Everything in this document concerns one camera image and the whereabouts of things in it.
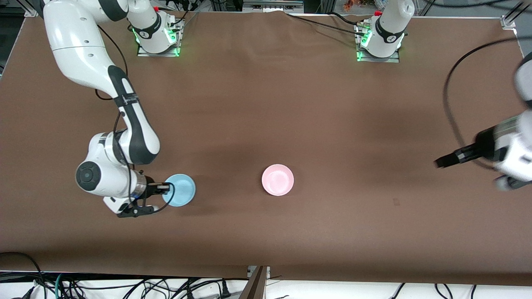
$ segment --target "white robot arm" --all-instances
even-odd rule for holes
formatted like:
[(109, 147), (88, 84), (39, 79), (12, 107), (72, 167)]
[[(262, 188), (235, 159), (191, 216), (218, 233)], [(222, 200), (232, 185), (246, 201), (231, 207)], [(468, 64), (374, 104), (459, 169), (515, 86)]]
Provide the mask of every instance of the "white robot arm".
[(370, 31), (361, 45), (379, 58), (389, 57), (401, 46), (404, 30), (414, 15), (412, 0), (390, 0), (382, 15), (374, 15), (369, 23)]
[(532, 53), (520, 63), (514, 83), (527, 110), (478, 133), (475, 142), (438, 158), (444, 168), (480, 157), (493, 161), (502, 176), (495, 179), (500, 190), (513, 190), (532, 183)]
[(140, 32), (141, 46), (154, 53), (171, 45), (167, 33), (171, 24), (161, 13), (156, 13), (148, 0), (52, 0), (43, 7), (46, 33), (61, 72), (80, 85), (109, 94), (127, 126), (116, 133), (95, 135), (76, 171), (79, 187), (104, 196), (106, 205), (120, 217), (155, 212), (153, 206), (138, 207), (136, 199), (163, 194), (168, 186), (128, 167), (128, 163), (151, 163), (160, 143), (131, 82), (109, 58), (96, 23), (127, 16)]

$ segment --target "white floor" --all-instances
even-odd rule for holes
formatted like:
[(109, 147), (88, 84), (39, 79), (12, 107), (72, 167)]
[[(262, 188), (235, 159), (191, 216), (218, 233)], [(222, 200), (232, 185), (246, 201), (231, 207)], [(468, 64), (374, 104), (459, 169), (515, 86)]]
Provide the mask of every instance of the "white floor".
[[(170, 288), (178, 288), (185, 279), (167, 280)], [(139, 280), (91, 280), (82, 281), (81, 286), (86, 287), (109, 287), (132, 285)], [(246, 281), (228, 281), (227, 286), (231, 293), (244, 289)], [(277, 299), (288, 295), (287, 299), (390, 299), (399, 284), (397, 283), (341, 283), (330, 281), (294, 281), (294, 280), (269, 280), (266, 287), (266, 299)], [(3, 283), (0, 284), (0, 299), (12, 299), (22, 297), (26, 291), (32, 287), (32, 283)], [(453, 293), (454, 299), (470, 299), (471, 285), (448, 285)], [(106, 290), (85, 290), (87, 299), (120, 299), (130, 288), (106, 289)], [(129, 299), (138, 299), (141, 296), (143, 287), (137, 288)], [(440, 285), (441, 292), (447, 296), (443, 285)], [(209, 295), (218, 294), (216, 284), (205, 286), (195, 291), (194, 298), (206, 298)], [(177, 296), (181, 299), (184, 293)], [(34, 290), (32, 299), (44, 298), (43, 288)], [(54, 294), (48, 291), (48, 298), (55, 298)], [(158, 292), (149, 292), (146, 299), (164, 299), (165, 296)], [(433, 284), (406, 284), (401, 290), (397, 299), (442, 299), (435, 291)], [(476, 299), (529, 299), (532, 298), (532, 287), (513, 286), (477, 286), (475, 291)]]

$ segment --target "brown tablecloth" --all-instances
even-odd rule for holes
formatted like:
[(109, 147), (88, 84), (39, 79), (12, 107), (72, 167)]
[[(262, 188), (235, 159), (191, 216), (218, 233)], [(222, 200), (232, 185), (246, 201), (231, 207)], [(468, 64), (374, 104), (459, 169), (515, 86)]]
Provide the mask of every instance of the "brown tablecloth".
[[(532, 285), (531, 189), (499, 192), (497, 174), (472, 163), (433, 165), (458, 147), (442, 110), (447, 72), (512, 35), (498, 20), (413, 19), (399, 64), (357, 62), (351, 35), (280, 12), (200, 13), (179, 58), (137, 57), (126, 27), (104, 25), (161, 140), (138, 169), (190, 175), (194, 200), (118, 219), (76, 185), (117, 109), (61, 75), (42, 19), (28, 18), (0, 81), (0, 250), (49, 271), (245, 277), (267, 264), (285, 279)], [(457, 70), (451, 106), (467, 140), (522, 112), (520, 59), (512, 42)], [(294, 173), (286, 196), (261, 187), (274, 163)]]

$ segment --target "blue plate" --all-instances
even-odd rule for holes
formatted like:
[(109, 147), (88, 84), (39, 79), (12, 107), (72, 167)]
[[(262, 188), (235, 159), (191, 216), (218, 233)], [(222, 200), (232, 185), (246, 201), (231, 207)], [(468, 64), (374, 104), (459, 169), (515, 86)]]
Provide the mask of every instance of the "blue plate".
[(170, 191), (163, 194), (164, 201), (171, 200), (171, 206), (184, 206), (189, 203), (196, 194), (196, 184), (194, 180), (188, 175), (173, 175), (169, 177), (166, 182), (172, 183), (176, 187), (176, 192), (173, 195), (173, 187), (170, 185)]

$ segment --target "pink bowl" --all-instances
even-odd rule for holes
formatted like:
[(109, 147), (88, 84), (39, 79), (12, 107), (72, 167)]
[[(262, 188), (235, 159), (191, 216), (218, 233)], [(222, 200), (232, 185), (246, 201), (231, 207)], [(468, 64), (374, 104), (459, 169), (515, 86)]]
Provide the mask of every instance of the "pink bowl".
[(262, 187), (271, 195), (285, 195), (293, 186), (294, 175), (282, 164), (271, 165), (262, 174)]

